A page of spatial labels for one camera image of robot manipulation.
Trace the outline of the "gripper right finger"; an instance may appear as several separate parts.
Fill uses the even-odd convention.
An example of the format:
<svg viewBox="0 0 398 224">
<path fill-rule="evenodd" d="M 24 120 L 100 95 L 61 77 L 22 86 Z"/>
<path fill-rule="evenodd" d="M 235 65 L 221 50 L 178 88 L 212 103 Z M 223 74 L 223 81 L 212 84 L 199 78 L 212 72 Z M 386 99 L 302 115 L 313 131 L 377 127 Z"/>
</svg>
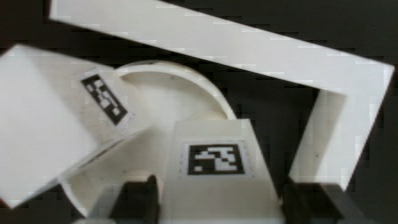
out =
<svg viewBox="0 0 398 224">
<path fill-rule="evenodd" d="M 365 213 L 338 184 L 288 180 L 281 199 L 286 224 L 365 224 Z"/>
</svg>

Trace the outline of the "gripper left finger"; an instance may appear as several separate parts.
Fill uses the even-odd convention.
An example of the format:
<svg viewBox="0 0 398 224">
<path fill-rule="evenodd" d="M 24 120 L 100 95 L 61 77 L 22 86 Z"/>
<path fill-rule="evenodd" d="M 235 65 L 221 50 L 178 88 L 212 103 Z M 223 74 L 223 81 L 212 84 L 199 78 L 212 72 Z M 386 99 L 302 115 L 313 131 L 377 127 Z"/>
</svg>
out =
<svg viewBox="0 0 398 224">
<path fill-rule="evenodd" d="M 118 224 L 159 224 L 159 182 L 150 176 L 144 182 L 128 182 L 112 207 L 111 218 Z"/>
</svg>

